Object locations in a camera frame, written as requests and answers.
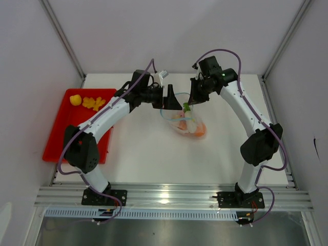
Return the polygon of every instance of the orange object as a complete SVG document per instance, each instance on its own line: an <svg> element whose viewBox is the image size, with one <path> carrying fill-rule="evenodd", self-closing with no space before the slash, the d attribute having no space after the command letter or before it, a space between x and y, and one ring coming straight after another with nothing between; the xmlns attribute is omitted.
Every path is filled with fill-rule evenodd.
<svg viewBox="0 0 328 246"><path fill-rule="evenodd" d="M78 126L96 114L95 111L85 107L71 105L69 100L70 96L76 94L79 94L82 98L86 96L94 98L101 96L106 101L110 101L115 92L115 89L68 89L58 110L42 159L44 161L57 163L63 150L64 131L66 127L69 125ZM106 161L110 134L111 129L102 136L98 143L100 164L104 164Z"/></svg>
<svg viewBox="0 0 328 246"><path fill-rule="evenodd" d="M97 97L96 102L95 102L95 104L94 104L94 106L93 106L93 110L98 112L98 111L99 111L99 108L100 108L102 105L104 105L105 102L106 102L105 99L102 100L101 97Z"/></svg>
<svg viewBox="0 0 328 246"><path fill-rule="evenodd" d="M179 126L178 126L178 128L180 129L180 130L186 130L187 129L187 123L186 123L186 121L185 120L180 120L179 121Z"/></svg>
<svg viewBox="0 0 328 246"><path fill-rule="evenodd" d="M194 133L194 135L196 137L202 137L204 136L206 133L206 126L204 123L201 123L201 126L197 126L196 132Z"/></svg>
<svg viewBox="0 0 328 246"><path fill-rule="evenodd" d="M91 109L94 107L95 103L96 101L92 97L84 97L82 106L86 107L87 109Z"/></svg>

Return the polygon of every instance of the clear plastic bowl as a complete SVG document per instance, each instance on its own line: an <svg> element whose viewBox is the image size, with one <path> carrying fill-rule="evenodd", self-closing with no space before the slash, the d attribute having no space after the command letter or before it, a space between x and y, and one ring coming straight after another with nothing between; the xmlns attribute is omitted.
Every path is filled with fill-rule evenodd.
<svg viewBox="0 0 328 246"><path fill-rule="evenodd" d="M195 113L193 106L188 106L189 93L175 94L182 110L160 110L160 114L179 134L200 138L206 135L207 129L201 118Z"/></svg>

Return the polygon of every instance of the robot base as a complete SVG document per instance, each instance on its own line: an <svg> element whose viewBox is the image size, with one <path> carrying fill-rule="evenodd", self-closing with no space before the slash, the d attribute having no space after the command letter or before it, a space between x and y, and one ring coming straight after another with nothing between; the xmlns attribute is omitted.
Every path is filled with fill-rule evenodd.
<svg viewBox="0 0 328 246"><path fill-rule="evenodd" d="M217 192L217 196L213 197L217 198L219 208L223 209L252 209L252 202L255 202L258 209L265 208L263 195L258 189L251 193L244 193L238 183L236 183L235 191L220 191Z"/></svg>
<svg viewBox="0 0 328 246"><path fill-rule="evenodd" d="M128 191L127 190L111 190L110 187L106 188L103 191L104 194L111 195L116 197L121 201L122 206L124 207L127 203ZM85 189L82 197L82 205L85 206L117 206L115 200L98 195L90 189Z"/></svg>

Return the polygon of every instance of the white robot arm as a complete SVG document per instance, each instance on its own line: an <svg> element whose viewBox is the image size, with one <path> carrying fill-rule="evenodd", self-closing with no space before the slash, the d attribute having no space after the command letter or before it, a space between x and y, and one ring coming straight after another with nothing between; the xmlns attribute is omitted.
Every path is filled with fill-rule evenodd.
<svg viewBox="0 0 328 246"><path fill-rule="evenodd" d="M68 126L66 128L64 146L77 132L83 130L69 145L65 152L65 159L79 171L83 179L96 191L103 193L111 188L98 165L97 144L116 122L128 115L142 102L151 103L155 109L182 110L175 98L172 85L167 86L167 95L163 96L162 82L167 75L166 71L156 73L153 83L148 86L150 73L136 70L132 80L126 82L93 117L77 127Z"/></svg>
<svg viewBox="0 0 328 246"><path fill-rule="evenodd" d="M110 183L105 179L98 166L99 152L97 143L101 137L122 117L129 114L142 102L151 103L155 109L181 110L182 107L174 96L172 85L167 87L167 96L163 96L162 80L167 75L165 71L155 74L155 81L148 86L151 75L142 70L136 70L132 80L119 89L110 102L88 121L76 126L68 126L65 131L64 146L73 136L83 129L83 132L72 141L65 153L65 159L74 166L83 178L97 192L108 194ZM244 126L247 141L241 146L240 152L244 158L244 167L234 192L218 192L221 208L248 208L255 202L258 208L264 208L263 196L256 187L260 168L277 152L279 143L263 126L281 138L282 127L273 125L266 119L250 101L250 105L242 98L245 91L237 82L237 74L233 69L222 70L214 56L205 58L198 63L197 74L191 78L191 93L189 104L204 103L209 100L209 94L216 92L231 106ZM261 115L259 122L255 113Z"/></svg>
<svg viewBox="0 0 328 246"><path fill-rule="evenodd" d="M201 60L193 68L197 69L197 73L195 78L191 78L189 104L208 101L209 94L216 92L237 114L248 136L248 140L240 147L244 167L235 185L235 192L218 192L219 207L252 208L251 203L255 202L259 208L264 208L264 203L259 202L263 201L263 198L256 185L261 167L272 158L279 147L278 141L264 124L270 126L279 139L282 136L281 125L273 125L249 99L249 105L246 103L243 96L249 97L242 83L238 84L236 72L233 69L222 70L214 56ZM258 121L255 114L261 116L261 121Z"/></svg>

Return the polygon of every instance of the green object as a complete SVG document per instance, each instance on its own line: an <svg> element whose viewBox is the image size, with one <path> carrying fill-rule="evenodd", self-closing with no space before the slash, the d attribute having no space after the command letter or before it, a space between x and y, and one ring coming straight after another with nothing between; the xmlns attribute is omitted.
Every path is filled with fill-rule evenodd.
<svg viewBox="0 0 328 246"><path fill-rule="evenodd" d="M183 104L183 112L186 113L187 111L191 111L189 105L187 102Z"/></svg>

